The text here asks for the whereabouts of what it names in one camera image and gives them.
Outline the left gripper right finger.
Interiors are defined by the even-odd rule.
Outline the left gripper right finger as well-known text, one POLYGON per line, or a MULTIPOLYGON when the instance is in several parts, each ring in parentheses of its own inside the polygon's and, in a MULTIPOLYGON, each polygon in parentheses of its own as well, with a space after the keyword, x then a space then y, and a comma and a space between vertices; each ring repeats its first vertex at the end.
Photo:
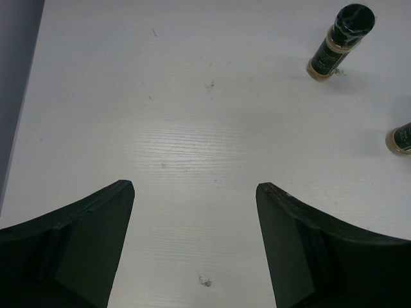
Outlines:
POLYGON ((259 184, 256 204, 278 307, 409 307, 410 241, 371 232, 259 184))

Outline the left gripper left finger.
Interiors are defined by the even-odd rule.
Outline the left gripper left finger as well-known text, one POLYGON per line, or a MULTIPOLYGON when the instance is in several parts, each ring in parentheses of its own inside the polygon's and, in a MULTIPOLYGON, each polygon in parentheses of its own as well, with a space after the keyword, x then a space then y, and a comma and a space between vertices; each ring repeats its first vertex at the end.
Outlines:
POLYGON ((134 197, 118 180, 1 229, 1 307, 107 307, 134 197))

